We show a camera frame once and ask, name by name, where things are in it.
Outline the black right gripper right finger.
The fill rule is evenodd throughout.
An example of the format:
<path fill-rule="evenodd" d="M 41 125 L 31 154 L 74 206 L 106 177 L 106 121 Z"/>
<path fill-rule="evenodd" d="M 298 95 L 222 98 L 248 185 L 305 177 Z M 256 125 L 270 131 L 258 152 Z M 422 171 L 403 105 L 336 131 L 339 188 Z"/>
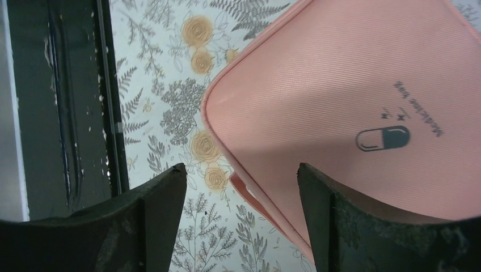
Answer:
<path fill-rule="evenodd" d="M 420 223 L 306 163 L 297 181 L 318 271 L 480 270 L 480 218 Z"/>

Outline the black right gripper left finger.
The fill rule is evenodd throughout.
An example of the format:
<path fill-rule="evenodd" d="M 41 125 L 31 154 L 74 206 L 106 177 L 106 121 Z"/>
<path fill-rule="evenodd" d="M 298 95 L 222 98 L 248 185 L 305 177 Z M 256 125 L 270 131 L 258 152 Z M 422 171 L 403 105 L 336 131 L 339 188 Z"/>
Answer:
<path fill-rule="evenodd" d="M 2 271 L 168 271 L 185 165 L 69 217 L 1 222 Z"/>

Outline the pink medicine kit bag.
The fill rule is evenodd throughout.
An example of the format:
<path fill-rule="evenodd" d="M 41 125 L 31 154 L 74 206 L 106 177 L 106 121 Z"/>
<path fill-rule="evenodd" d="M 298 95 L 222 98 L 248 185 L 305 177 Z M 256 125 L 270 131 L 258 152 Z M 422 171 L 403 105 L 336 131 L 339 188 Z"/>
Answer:
<path fill-rule="evenodd" d="M 308 258 L 301 163 L 390 219 L 480 215 L 480 32 L 450 1 L 299 1 L 201 114 L 238 193 Z"/>

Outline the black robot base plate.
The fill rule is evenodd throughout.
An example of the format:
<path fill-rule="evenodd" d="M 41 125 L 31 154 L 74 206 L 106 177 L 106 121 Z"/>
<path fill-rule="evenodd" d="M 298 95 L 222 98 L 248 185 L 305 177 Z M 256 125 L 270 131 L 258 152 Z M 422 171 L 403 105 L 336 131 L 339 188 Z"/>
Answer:
<path fill-rule="evenodd" d="M 20 220 L 129 189 L 108 1 L 3 1 L 12 52 Z"/>

